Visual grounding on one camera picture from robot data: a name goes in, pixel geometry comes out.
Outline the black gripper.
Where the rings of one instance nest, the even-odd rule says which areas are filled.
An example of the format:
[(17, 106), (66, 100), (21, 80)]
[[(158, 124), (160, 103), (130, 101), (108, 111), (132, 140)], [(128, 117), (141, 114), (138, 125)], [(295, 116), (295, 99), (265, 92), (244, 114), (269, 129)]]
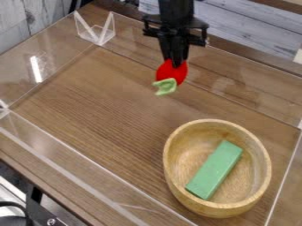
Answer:
[(193, 0), (157, 0), (158, 13), (142, 16), (142, 34), (157, 37), (162, 58), (177, 68), (187, 59), (188, 43), (205, 46), (208, 24), (195, 17)]

